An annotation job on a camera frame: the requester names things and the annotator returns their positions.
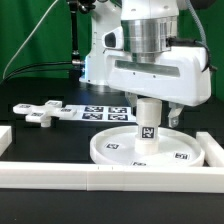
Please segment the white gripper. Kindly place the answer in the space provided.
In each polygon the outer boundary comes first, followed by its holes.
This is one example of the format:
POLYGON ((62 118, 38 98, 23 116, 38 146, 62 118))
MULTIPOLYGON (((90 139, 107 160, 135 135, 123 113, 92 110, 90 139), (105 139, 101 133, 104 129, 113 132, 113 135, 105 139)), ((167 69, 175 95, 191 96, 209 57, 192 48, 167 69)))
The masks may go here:
POLYGON ((111 88, 126 92, 133 115, 137 95, 169 101, 170 128, 178 126, 183 105, 197 106, 211 96, 211 75, 209 69, 204 70, 206 50, 203 47, 174 46, 157 54, 154 63, 133 62, 129 53, 107 50, 104 63, 106 82, 111 88))

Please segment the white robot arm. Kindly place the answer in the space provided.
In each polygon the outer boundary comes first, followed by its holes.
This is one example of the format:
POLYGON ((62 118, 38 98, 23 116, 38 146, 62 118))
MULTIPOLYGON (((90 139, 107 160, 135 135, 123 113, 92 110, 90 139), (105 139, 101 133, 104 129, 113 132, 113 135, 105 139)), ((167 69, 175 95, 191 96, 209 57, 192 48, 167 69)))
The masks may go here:
POLYGON ((169 103, 169 126, 185 106, 211 96, 210 53, 204 39, 178 37, 178 15, 190 0, 97 0, 92 46, 82 82, 124 91, 131 104, 147 96, 169 103))

